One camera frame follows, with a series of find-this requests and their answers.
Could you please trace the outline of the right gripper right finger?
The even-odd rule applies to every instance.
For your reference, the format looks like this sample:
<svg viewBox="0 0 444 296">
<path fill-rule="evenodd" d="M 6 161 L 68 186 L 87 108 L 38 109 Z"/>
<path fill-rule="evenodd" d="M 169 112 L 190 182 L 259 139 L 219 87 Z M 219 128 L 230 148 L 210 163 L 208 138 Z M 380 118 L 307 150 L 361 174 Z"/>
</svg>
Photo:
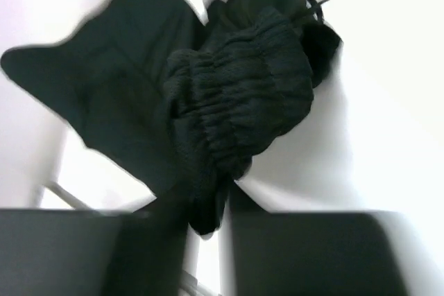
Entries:
<svg viewBox="0 0 444 296">
<path fill-rule="evenodd" d="M 370 214 L 233 211 L 221 236 L 223 295 L 407 295 Z"/>
</svg>

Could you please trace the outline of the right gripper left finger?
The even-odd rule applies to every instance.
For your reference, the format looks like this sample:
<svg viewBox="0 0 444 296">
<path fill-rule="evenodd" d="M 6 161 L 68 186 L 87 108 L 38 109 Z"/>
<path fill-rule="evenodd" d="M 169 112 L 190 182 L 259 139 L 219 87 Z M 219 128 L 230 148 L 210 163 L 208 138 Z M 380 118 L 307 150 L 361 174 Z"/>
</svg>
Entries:
<svg viewBox="0 0 444 296">
<path fill-rule="evenodd" d="M 169 214 L 1 211 L 1 294 L 176 295 L 187 224 Z"/>
</svg>

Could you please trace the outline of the black shorts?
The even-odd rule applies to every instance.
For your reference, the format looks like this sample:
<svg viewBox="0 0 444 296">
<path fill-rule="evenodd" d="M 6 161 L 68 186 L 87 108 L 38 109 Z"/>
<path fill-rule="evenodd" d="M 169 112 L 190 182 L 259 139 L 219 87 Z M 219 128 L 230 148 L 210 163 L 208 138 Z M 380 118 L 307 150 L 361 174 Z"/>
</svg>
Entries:
<svg viewBox="0 0 444 296">
<path fill-rule="evenodd" d="M 108 0 L 67 39 L 1 56 L 84 144 L 168 196 L 200 235 L 253 157 L 310 112 L 341 38 L 322 0 Z"/>
</svg>

